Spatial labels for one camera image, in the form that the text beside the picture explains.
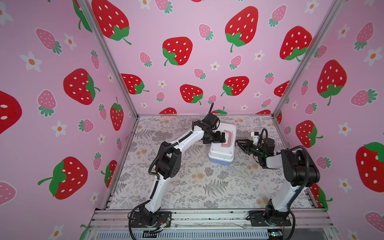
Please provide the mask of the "white lid blue tool box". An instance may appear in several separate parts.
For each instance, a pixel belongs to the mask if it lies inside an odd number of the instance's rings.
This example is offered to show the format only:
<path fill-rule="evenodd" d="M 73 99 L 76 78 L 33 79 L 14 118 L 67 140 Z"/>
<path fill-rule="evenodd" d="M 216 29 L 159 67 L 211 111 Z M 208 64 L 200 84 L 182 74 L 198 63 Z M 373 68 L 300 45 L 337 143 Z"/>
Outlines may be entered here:
<path fill-rule="evenodd" d="M 218 131 L 225 134 L 224 143 L 212 143 L 209 159 L 212 163 L 230 165 L 234 160 L 237 127 L 233 124 L 220 123 Z"/>

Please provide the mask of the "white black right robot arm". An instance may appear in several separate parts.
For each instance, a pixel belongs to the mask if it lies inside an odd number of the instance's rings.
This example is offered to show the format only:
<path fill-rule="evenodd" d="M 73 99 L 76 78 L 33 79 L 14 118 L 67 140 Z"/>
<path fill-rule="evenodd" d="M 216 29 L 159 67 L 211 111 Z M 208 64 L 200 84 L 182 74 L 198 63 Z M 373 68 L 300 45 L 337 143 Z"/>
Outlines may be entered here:
<path fill-rule="evenodd" d="M 292 211 L 292 204 L 300 193 L 320 180 L 320 172 L 306 147 L 296 146 L 274 153 L 275 141 L 268 137 L 267 129 L 262 129 L 257 138 L 253 140 L 236 140 L 237 146 L 247 155 L 257 158 L 263 169 L 282 169 L 285 177 L 278 193 L 266 204 L 264 211 L 250 211 L 246 220 L 252 226 L 283 227 L 288 224 L 292 227 L 290 240 L 296 228 L 296 217 Z"/>

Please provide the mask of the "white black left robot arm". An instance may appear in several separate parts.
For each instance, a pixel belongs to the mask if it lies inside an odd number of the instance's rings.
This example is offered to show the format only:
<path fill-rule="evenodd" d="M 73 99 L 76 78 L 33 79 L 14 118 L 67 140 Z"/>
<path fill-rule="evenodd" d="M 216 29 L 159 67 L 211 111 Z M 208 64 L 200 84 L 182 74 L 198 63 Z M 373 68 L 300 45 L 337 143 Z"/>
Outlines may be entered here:
<path fill-rule="evenodd" d="M 144 220 L 153 226 L 158 219 L 161 202 L 171 179 L 177 175 L 181 168 L 182 153 L 198 141 L 204 144 L 224 143 L 225 133 L 220 132 L 220 119 L 212 113 L 211 105 L 207 115 L 202 120 L 192 122 L 192 127 L 180 138 L 172 142 L 163 142 L 155 159 L 150 164 L 148 174 L 154 176 L 151 194 L 144 203 L 134 207 L 129 213 L 128 228 L 130 237 L 135 240 L 133 233 L 134 214 L 139 214 L 139 220 Z"/>

